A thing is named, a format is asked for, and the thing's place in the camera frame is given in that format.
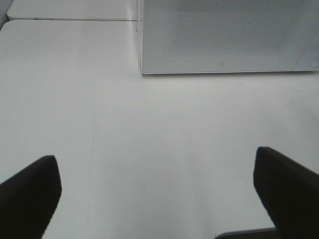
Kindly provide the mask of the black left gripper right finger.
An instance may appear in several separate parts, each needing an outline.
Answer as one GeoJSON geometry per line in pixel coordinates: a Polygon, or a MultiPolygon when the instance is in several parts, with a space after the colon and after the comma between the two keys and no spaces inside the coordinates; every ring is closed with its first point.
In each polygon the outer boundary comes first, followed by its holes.
{"type": "Polygon", "coordinates": [[[255,190],[283,239],[319,237],[319,176],[270,147],[259,147],[255,190]]]}

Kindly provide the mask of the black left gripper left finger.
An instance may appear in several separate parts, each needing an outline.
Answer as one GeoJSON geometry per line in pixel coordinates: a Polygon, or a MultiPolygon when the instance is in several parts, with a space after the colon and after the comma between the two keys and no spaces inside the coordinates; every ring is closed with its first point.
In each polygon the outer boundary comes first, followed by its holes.
{"type": "Polygon", "coordinates": [[[55,156],[44,156],[0,185],[0,237],[40,239],[62,193],[55,156]]]}

